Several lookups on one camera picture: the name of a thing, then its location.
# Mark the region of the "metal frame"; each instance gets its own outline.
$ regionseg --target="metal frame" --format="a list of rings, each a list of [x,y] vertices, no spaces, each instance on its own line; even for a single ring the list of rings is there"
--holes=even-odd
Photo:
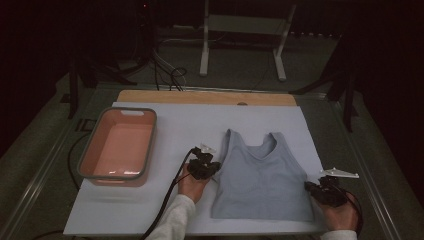
[[[287,19],[214,15],[209,14],[209,0],[205,0],[203,49],[202,58],[200,60],[200,76],[207,76],[208,74],[209,31],[224,31],[280,35],[280,44],[273,50],[273,55],[275,60],[275,67],[277,69],[278,80],[286,81],[287,77],[286,72],[284,71],[281,54],[283,52],[287,36],[289,35],[289,30],[295,10],[296,5],[292,5]]]

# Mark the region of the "handheld controller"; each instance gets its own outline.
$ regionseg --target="handheld controller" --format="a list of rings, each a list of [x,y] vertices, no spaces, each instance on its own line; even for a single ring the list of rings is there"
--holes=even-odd
[[[346,190],[339,188],[337,177],[325,176],[319,179],[320,185],[305,182],[305,190],[311,193],[319,203],[339,207],[347,202]]]
[[[187,170],[195,179],[208,179],[221,168],[220,162],[211,162],[212,154],[203,153],[198,147],[193,148],[192,153],[197,159],[190,160]]]

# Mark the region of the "orange plastic tray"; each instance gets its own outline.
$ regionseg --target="orange plastic tray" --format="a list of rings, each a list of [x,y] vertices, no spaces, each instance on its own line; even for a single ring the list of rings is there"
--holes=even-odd
[[[106,109],[80,159],[79,174],[96,185],[139,187],[147,181],[156,112]]]

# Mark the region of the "white table surface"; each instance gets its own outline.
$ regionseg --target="white table surface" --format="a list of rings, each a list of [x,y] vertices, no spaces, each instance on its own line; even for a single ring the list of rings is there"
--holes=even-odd
[[[300,107],[223,106],[116,102],[113,106],[143,107],[156,111],[157,133],[149,177],[141,187],[95,186],[84,180],[65,227],[65,235],[103,236],[142,234],[155,218],[166,191],[187,152],[204,143],[218,152],[228,128],[245,143],[261,145],[265,134],[282,132],[308,180],[318,182],[321,161]],[[187,235],[305,234],[325,231],[322,213],[313,206],[313,222],[212,219],[210,209],[217,184],[208,183],[196,205]]]

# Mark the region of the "gray tank top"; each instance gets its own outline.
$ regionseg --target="gray tank top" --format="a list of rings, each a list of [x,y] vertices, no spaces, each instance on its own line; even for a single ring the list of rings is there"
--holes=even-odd
[[[231,129],[223,143],[212,218],[313,221],[306,173],[282,133],[269,133],[260,146],[247,146]]]

